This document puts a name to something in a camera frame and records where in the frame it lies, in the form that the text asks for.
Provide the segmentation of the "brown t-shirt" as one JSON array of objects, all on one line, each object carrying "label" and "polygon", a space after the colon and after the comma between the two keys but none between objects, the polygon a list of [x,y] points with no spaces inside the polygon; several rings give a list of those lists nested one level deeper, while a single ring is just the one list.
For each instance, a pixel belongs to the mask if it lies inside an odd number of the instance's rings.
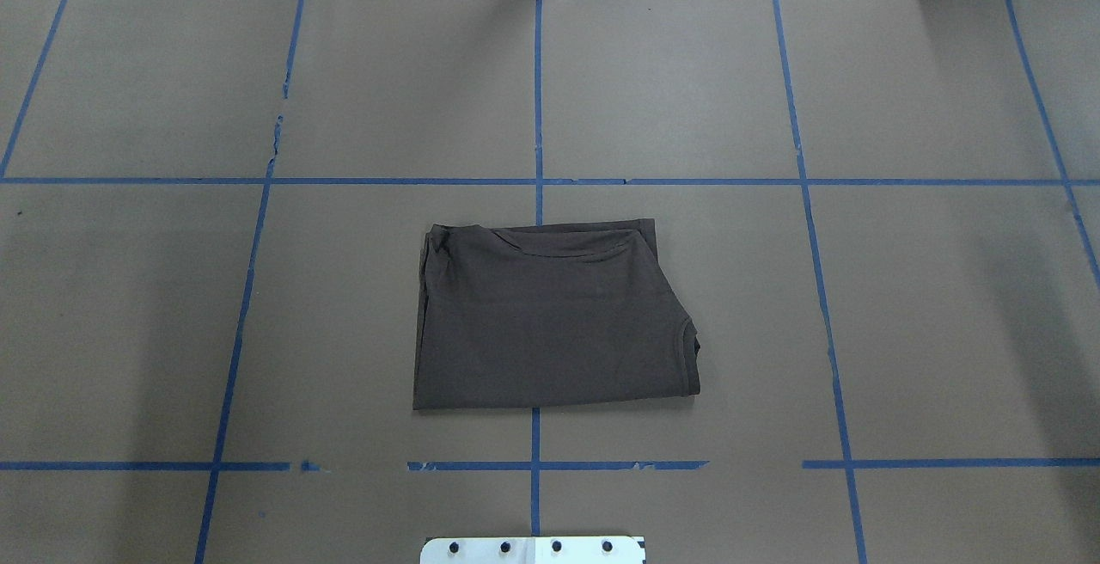
[{"label": "brown t-shirt", "polygon": [[417,411],[688,398],[698,352],[652,218],[425,234]]}]

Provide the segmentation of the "white pedestal column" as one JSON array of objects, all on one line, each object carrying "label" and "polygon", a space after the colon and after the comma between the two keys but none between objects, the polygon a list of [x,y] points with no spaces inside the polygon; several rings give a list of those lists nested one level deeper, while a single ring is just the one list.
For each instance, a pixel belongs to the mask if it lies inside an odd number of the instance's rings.
[{"label": "white pedestal column", "polygon": [[420,563],[645,563],[644,537],[437,537]]}]

